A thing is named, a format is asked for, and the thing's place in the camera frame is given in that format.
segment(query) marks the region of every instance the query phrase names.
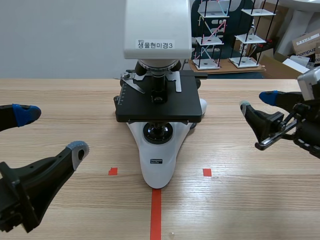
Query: wooden table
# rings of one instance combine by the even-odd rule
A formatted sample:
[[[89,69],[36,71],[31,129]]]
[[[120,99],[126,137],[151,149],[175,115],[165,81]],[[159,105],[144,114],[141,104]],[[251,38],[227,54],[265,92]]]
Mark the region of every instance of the wooden table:
[[[239,101],[260,110],[261,91],[298,91],[295,80],[203,80],[203,121],[186,138],[162,189],[162,240],[320,239],[320,159],[281,140],[266,151]],[[36,105],[41,118],[0,133],[0,161],[12,168],[86,141],[90,154],[50,205],[41,225],[1,240],[149,240],[152,190],[129,128],[115,118],[118,80],[3,79],[0,105]],[[117,176],[108,170],[118,168]],[[203,176],[212,169],[212,177]]]

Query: microscope label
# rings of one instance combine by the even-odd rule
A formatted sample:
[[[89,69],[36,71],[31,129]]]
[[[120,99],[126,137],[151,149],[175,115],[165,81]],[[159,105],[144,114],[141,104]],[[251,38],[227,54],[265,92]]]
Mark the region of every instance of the microscope label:
[[[175,40],[137,39],[135,49],[175,49]]]
[[[150,164],[162,164],[162,159],[150,159]]]

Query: white stand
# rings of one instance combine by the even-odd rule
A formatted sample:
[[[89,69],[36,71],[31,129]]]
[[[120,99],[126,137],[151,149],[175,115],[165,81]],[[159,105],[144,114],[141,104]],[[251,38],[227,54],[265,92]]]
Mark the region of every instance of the white stand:
[[[200,99],[202,115],[207,109],[207,102]],[[148,142],[143,133],[147,122],[135,122],[127,124],[133,134],[135,142],[139,148],[140,165],[145,182],[154,189],[165,187],[172,178],[176,158],[179,149],[184,142],[192,123],[187,125],[181,122],[171,122],[173,136],[171,140],[164,144],[152,144]]]

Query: white wall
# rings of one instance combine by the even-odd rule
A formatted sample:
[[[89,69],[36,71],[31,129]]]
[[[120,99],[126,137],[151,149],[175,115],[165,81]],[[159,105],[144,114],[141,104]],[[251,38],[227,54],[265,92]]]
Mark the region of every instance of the white wall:
[[[0,78],[111,78],[123,58],[125,0],[0,0]]]

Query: microscope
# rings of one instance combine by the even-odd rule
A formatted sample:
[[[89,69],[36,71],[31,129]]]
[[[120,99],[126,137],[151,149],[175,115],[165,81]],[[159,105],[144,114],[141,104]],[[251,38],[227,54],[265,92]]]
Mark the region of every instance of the microscope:
[[[262,92],[259,98],[266,104],[279,107],[281,112],[267,114],[255,110],[249,102],[240,109],[258,142],[255,147],[265,150],[280,139],[293,141],[300,148],[320,158],[320,67],[297,78],[301,92]]]
[[[137,59],[121,74],[115,115],[139,149],[142,175],[154,188],[174,174],[179,149],[200,123],[207,103],[199,98],[203,74],[181,71],[192,55],[189,0],[126,0],[124,57]]]

